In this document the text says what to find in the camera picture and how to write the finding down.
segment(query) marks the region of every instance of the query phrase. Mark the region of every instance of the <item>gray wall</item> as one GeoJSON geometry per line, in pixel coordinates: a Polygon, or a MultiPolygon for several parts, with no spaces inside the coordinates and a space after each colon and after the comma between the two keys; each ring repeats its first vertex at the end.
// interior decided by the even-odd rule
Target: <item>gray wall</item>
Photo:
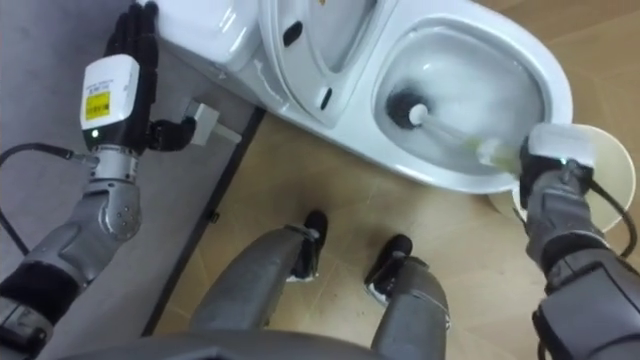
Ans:
{"type": "MultiPolygon", "coordinates": [[[[42,141],[84,150],[78,114],[84,67],[102,54],[129,0],[1,0],[0,145],[42,141]]],[[[253,106],[162,54],[154,118],[179,119],[199,95],[240,131],[253,106]]],[[[220,138],[177,154],[147,152],[140,164],[144,223],[138,236],[73,305],[42,358],[139,336],[233,146],[220,138]]],[[[63,222],[87,172],[39,154],[21,154],[0,173],[1,204],[30,246],[63,222]]],[[[0,276],[21,256],[2,233],[0,276]]]]}

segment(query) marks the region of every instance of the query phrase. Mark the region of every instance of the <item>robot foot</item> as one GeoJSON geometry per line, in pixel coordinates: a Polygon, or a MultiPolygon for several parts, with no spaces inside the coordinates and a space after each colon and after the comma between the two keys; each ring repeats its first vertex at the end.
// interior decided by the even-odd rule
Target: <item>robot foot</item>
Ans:
{"type": "Polygon", "coordinates": [[[364,279],[367,292],[383,305],[389,304],[400,269],[412,250],[413,242],[409,237],[402,234],[394,236],[380,250],[364,279]]]}
{"type": "Polygon", "coordinates": [[[308,282],[318,276],[318,262],[327,239],[329,219],[322,211],[314,210],[307,215],[304,228],[308,236],[302,244],[298,260],[287,279],[288,282],[308,282]]]}

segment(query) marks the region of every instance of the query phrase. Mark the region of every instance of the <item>black cable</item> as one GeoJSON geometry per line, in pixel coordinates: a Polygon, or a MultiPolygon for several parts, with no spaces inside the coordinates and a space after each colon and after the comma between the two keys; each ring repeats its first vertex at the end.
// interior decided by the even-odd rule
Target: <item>black cable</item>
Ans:
{"type": "MultiPolygon", "coordinates": [[[[7,159],[9,159],[12,155],[15,155],[23,151],[39,151],[49,155],[63,158],[65,160],[71,159],[71,157],[74,154],[74,152],[71,150],[64,149],[57,146],[47,145],[47,144],[41,144],[41,143],[22,144],[22,145],[14,146],[0,155],[0,167],[2,167],[5,161],[7,161],[7,159]]],[[[20,238],[20,235],[18,235],[18,233],[13,228],[9,220],[6,218],[1,207],[0,207],[0,225],[2,225],[2,227],[7,231],[7,234],[9,234],[9,237],[11,237],[11,240],[13,240],[13,243],[18,247],[22,255],[26,256],[29,253],[29,248],[24,243],[24,241],[22,241],[22,239],[20,238]]]]}
{"type": "MultiPolygon", "coordinates": [[[[620,205],[620,203],[595,180],[591,181],[589,187],[616,210],[616,212],[622,217],[624,224],[627,226],[629,231],[629,243],[620,253],[620,257],[623,259],[628,258],[635,251],[636,246],[638,245],[638,230],[636,229],[636,224],[633,222],[631,215],[629,215],[629,212],[624,208],[624,206],[620,205]]],[[[538,360],[546,359],[547,357],[544,345],[542,345],[542,342],[538,342],[538,360]]]]}

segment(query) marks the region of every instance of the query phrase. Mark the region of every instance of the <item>toilet tank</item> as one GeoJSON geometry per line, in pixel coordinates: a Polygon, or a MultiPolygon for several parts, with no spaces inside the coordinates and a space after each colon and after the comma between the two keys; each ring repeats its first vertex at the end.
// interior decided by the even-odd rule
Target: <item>toilet tank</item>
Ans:
{"type": "Polygon", "coordinates": [[[256,0],[153,1],[163,39],[225,70],[243,68],[262,42],[256,0]]]}

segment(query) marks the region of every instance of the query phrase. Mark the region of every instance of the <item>toilet bowl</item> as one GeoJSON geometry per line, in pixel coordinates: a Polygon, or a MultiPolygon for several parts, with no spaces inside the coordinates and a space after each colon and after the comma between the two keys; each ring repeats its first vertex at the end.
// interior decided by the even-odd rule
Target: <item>toilet bowl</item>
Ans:
{"type": "Polygon", "coordinates": [[[418,84],[439,121],[514,148],[538,122],[572,122],[569,83],[553,55],[468,0],[156,2],[160,35],[204,75],[425,184],[489,194],[517,180],[429,124],[399,128],[385,103],[403,83],[418,84]]]}

